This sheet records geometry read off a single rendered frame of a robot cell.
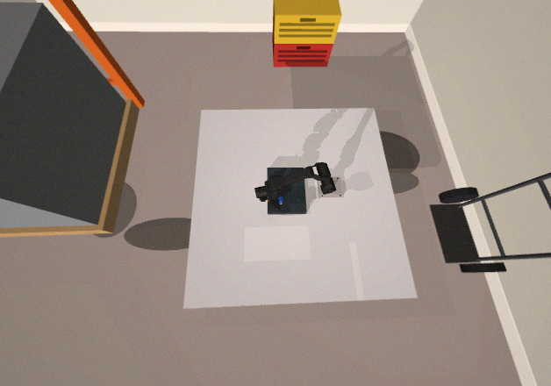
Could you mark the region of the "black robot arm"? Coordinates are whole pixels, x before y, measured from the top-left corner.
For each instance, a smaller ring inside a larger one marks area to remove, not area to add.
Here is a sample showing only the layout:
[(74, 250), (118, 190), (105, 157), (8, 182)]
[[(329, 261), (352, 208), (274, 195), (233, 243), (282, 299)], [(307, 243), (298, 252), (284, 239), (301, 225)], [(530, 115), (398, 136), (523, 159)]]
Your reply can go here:
[[(318, 175), (314, 175), (313, 167), (316, 167)], [(269, 178), (265, 183), (265, 186), (254, 188), (256, 197), (259, 198), (261, 202), (266, 202), (270, 200), (270, 196), (276, 196), (279, 194), (280, 190), (284, 189), (287, 185), (294, 182), (299, 182), (306, 178), (313, 178), (317, 181), (321, 181), (320, 187), (321, 191), (324, 194), (333, 193), (336, 188), (331, 177), (330, 170), (327, 166), (327, 163), (317, 162), (313, 166), (306, 167), (300, 171), (297, 171), (293, 174), (286, 176), (273, 176)]]

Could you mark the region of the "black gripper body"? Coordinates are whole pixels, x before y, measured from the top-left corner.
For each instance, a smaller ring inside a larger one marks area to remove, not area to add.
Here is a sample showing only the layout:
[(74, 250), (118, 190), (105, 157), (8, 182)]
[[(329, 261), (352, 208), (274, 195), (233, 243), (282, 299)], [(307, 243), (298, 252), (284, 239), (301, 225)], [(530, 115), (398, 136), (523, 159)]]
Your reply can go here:
[(268, 210), (269, 211), (279, 211), (280, 210), (280, 204), (278, 203), (278, 199), (280, 196), (280, 192), (276, 196), (270, 196), (271, 198), (271, 204), (268, 204)]

